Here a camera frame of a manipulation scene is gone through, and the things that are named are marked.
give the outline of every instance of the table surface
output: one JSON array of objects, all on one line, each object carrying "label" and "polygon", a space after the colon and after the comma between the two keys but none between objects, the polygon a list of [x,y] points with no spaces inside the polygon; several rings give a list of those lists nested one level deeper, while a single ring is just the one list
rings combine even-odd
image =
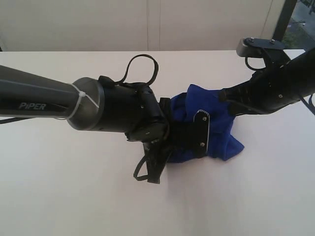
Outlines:
[{"label": "table surface", "polygon": [[[119,80],[138,53],[4,52],[0,64],[67,83]],[[230,87],[252,74],[235,51],[149,54],[159,63],[157,97],[189,84]],[[148,80],[152,71],[150,60],[137,59],[127,80]],[[168,164],[156,185],[132,177],[143,150],[124,134],[77,131],[49,118],[2,125],[0,235],[314,235],[314,131],[300,102],[237,117],[232,134],[245,146],[241,154]]]}]

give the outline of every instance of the white wall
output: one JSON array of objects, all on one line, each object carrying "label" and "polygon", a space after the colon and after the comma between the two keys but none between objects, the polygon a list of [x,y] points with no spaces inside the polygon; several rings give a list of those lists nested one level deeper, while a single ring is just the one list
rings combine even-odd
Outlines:
[{"label": "white wall", "polygon": [[235,49],[270,38],[284,0],[1,0],[4,51]]}]

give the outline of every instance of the blue fabric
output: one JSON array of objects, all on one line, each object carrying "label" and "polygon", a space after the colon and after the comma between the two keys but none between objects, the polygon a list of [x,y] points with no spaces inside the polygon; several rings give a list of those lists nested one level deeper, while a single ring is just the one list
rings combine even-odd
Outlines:
[{"label": "blue fabric", "polygon": [[[192,122],[199,110],[210,114],[210,134],[207,155],[223,161],[239,154],[244,146],[231,134],[235,116],[228,114],[228,102],[219,102],[219,90],[206,90],[190,85],[187,93],[181,93],[171,99],[172,117],[175,121]],[[190,150],[178,150],[168,162],[181,163],[193,159]]]}]

